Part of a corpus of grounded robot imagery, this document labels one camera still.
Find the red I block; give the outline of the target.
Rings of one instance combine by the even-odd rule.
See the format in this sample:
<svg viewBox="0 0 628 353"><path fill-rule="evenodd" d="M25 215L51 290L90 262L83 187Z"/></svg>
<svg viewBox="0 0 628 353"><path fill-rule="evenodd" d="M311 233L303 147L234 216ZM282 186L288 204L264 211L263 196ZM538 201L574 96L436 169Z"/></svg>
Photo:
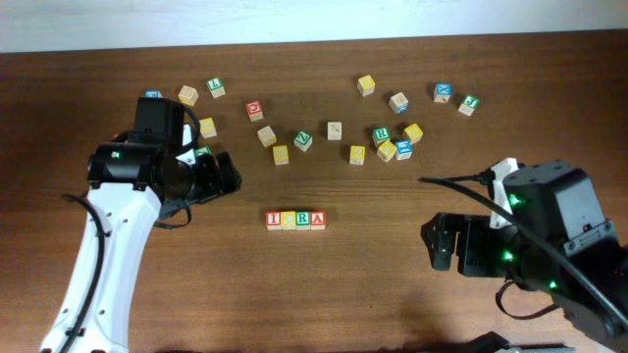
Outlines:
<svg viewBox="0 0 628 353"><path fill-rule="evenodd" d="M276 230L282 228L281 213L279 211L266 213L266 227L268 230Z"/></svg>

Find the yellow C block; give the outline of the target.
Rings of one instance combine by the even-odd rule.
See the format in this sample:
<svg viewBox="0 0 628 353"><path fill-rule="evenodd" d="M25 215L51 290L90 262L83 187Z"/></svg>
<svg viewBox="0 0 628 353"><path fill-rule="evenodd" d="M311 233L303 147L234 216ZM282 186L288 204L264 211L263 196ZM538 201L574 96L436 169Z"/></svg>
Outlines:
<svg viewBox="0 0 628 353"><path fill-rule="evenodd" d="M296 212L295 211L282 211L281 212L281 229L295 229L296 228Z"/></svg>

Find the red A block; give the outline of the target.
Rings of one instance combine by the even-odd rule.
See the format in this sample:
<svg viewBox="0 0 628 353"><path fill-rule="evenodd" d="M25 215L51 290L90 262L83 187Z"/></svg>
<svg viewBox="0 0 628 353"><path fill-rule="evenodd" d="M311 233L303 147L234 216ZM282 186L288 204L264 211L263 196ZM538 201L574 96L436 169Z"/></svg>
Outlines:
<svg viewBox="0 0 628 353"><path fill-rule="evenodd" d="M327 225L326 213L324 211L313 211L310 213L310 228L325 229Z"/></svg>

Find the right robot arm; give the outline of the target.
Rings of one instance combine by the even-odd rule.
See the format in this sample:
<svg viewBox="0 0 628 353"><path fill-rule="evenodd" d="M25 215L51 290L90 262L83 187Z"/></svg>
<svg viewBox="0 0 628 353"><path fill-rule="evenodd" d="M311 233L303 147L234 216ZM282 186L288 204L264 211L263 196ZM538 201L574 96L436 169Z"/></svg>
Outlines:
<svg viewBox="0 0 628 353"><path fill-rule="evenodd" d="M572 326L614 351L627 349L627 249L589 175L561 160L525 166L507 158L472 176L424 177L491 210L439 212L421 227L436 271L451 259L465 277L499 277L540 291Z"/></svg>

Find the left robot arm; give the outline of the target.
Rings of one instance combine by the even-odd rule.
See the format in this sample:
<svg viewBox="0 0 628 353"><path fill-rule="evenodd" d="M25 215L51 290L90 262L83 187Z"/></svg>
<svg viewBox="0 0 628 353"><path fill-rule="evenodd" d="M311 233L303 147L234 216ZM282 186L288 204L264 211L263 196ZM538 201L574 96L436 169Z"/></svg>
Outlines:
<svg viewBox="0 0 628 353"><path fill-rule="evenodd" d="M126 352L133 291L148 236L171 217L239 190L226 152L198 146L201 123L187 106L141 97L134 125L89 157L87 191L66 195L86 211L60 312L43 352Z"/></svg>

